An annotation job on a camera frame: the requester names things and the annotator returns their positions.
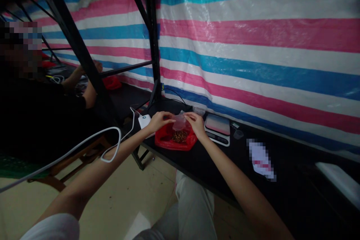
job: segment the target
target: leg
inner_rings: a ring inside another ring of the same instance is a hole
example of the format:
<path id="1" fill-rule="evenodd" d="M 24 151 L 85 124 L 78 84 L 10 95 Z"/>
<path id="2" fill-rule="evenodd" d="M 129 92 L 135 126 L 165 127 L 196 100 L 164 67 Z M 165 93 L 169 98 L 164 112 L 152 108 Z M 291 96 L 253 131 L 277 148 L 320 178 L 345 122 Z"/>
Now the leg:
<path id="1" fill-rule="evenodd" d="M 179 213 L 178 203 L 170 209 L 155 223 L 153 230 L 158 230 L 166 240 L 179 239 Z"/>
<path id="2" fill-rule="evenodd" d="M 143 165 L 143 163 L 141 162 L 141 160 L 140 160 L 140 158 L 139 158 L 139 156 L 138 156 L 139 148 L 140 148 L 140 146 L 138 146 L 138 147 L 134 150 L 134 152 L 131 153 L 131 155 L 132 155 L 132 157 L 134 158 L 136 164 L 139 166 L 139 169 L 143 171 L 143 170 L 144 170 L 144 165 Z"/>
<path id="3" fill-rule="evenodd" d="M 214 195 L 180 171 L 176 183 L 179 240 L 216 240 Z"/>

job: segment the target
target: black metal frame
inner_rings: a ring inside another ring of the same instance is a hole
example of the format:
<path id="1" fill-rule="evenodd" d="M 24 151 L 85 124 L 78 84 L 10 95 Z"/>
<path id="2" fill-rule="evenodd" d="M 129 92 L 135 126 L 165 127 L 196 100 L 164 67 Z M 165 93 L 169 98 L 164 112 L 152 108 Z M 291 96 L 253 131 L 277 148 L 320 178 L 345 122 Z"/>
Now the black metal frame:
<path id="1" fill-rule="evenodd" d="M 80 64 L 84 68 L 89 80 L 94 86 L 99 99 L 105 106 L 107 113 L 110 114 L 111 119 L 114 120 L 114 124 L 118 127 L 122 126 L 121 119 L 119 119 L 114 104 L 110 99 L 110 96 L 102 82 L 102 78 L 108 77 L 111 75 L 119 74 L 125 71 L 129 71 L 132 69 L 136 69 L 146 65 L 152 65 L 153 68 L 153 77 L 154 77 L 154 88 L 151 93 L 149 106 L 156 100 L 161 98 L 161 84 L 160 84 L 160 65 L 159 65 L 159 45 L 158 45 L 158 27 L 156 20 L 156 7 L 155 0 L 145 0 L 146 3 L 146 11 L 144 9 L 143 3 L 141 0 L 134 0 L 139 12 L 145 22 L 145 25 L 149 31 L 149 40 L 150 40 L 150 51 L 151 51 L 151 61 L 134 64 L 127 67 L 122 67 L 115 70 L 110 70 L 107 72 L 103 72 L 101 74 L 98 73 L 94 62 L 88 52 L 85 43 L 75 25 L 74 20 L 71 17 L 71 14 L 65 4 L 64 0 L 46 0 L 49 5 L 49 8 L 53 15 L 47 12 L 44 8 L 38 5 L 35 1 L 32 0 L 34 4 L 36 4 L 41 10 L 47 13 L 51 18 L 53 18 L 60 26 L 63 31 L 66 39 L 73 49 L 76 57 L 78 58 Z M 53 50 L 48 46 L 48 50 L 53 53 Z M 142 164 L 142 160 L 145 158 L 146 154 L 149 152 L 148 150 L 141 156 L 138 156 L 139 147 L 132 153 L 136 163 L 138 164 L 141 170 L 144 169 L 144 165 Z"/>
<path id="2" fill-rule="evenodd" d="M 17 3 L 18 7 L 22 10 L 22 12 L 25 14 L 25 16 L 27 17 L 27 19 L 32 22 L 33 20 L 31 19 L 30 15 L 27 13 L 26 9 L 24 8 L 24 6 L 21 3 Z M 12 15 L 13 17 L 17 18 L 20 21 L 24 21 L 23 19 L 21 19 L 20 17 L 16 16 L 14 13 L 10 12 L 9 10 L 6 9 L 6 11 Z M 57 56 L 55 55 L 55 53 L 53 52 L 54 49 L 52 49 L 49 45 L 49 43 L 46 41 L 46 39 L 44 38 L 44 36 L 41 36 L 42 38 L 42 42 L 46 45 L 46 47 L 48 47 L 47 49 L 42 49 L 43 51 L 50 51 L 51 52 L 51 60 L 53 59 L 53 57 L 55 58 L 56 62 L 58 63 L 59 67 L 62 67 L 63 64 L 60 62 L 59 58 L 57 58 Z"/>

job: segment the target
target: white sleeve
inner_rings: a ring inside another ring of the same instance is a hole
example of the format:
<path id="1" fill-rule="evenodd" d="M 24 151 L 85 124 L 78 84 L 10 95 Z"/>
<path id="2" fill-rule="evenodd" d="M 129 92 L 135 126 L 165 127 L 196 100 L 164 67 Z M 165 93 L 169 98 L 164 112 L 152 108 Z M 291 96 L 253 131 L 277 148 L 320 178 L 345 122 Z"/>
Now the white sleeve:
<path id="1" fill-rule="evenodd" d="M 79 240 L 78 220 L 67 213 L 50 216 L 32 227 L 20 240 Z"/>

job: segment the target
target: hand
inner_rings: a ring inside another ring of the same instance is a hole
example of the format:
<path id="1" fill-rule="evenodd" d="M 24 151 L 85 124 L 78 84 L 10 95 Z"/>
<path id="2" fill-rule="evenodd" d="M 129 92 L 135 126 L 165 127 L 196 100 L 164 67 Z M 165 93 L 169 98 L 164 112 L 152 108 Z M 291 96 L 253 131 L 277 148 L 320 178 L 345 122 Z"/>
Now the hand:
<path id="1" fill-rule="evenodd" d="M 186 120 L 190 123 L 196 137 L 198 137 L 198 139 L 207 138 L 203 117 L 194 112 L 186 112 L 184 115 Z"/>
<path id="2" fill-rule="evenodd" d="M 164 125 L 169 123 L 174 123 L 176 120 L 167 119 L 164 120 L 164 117 L 174 116 L 171 112 L 157 112 L 152 118 L 150 123 L 146 126 L 146 129 L 149 131 L 149 134 L 152 134 L 162 128 Z"/>
<path id="3" fill-rule="evenodd" d="M 95 67 L 96 67 L 97 71 L 99 73 L 101 73 L 102 72 L 102 63 L 100 63 L 99 61 L 96 61 L 96 60 L 93 60 L 93 61 L 94 61 L 94 64 L 95 64 Z M 77 74 L 80 74 L 80 75 L 85 75 L 85 70 L 80 65 L 75 69 L 74 73 L 77 73 Z"/>

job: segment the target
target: forearm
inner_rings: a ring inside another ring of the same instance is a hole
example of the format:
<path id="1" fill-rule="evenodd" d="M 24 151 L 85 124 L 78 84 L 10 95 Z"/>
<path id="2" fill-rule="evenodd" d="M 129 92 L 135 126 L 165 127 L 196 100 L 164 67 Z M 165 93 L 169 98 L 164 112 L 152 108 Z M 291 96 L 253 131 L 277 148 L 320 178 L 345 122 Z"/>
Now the forearm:
<path id="1" fill-rule="evenodd" d="M 262 239 L 293 239 L 264 195 L 207 136 L 199 138 Z"/>
<path id="2" fill-rule="evenodd" d="M 86 102 L 86 108 L 92 108 L 95 106 L 95 100 L 96 100 L 96 91 L 90 82 L 90 80 L 87 83 L 87 87 L 85 89 L 84 94 L 82 95 Z"/>
<path id="3" fill-rule="evenodd" d="M 105 183 L 120 164 L 152 134 L 144 128 L 120 144 L 115 159 L 106 163 L 98 159 L 85 168 L 50 204 L 37 222 L 56 213 L 70 213 L 77 219 L 81 217 L 84 207 L 93 194 Z M 109 151 L 106 159 L 111 159 L 116 147 Z"/>
<path id="4" fill-rule="evenodd" d="M 74 90 L 75 86 L 81 79 L 81 72 L 79 72 L 77 69 L 70 75 L 69 78 L 64 80 L 61 84 L 64 87 L 65 93 L 69 93 L 72 90 Z"/>

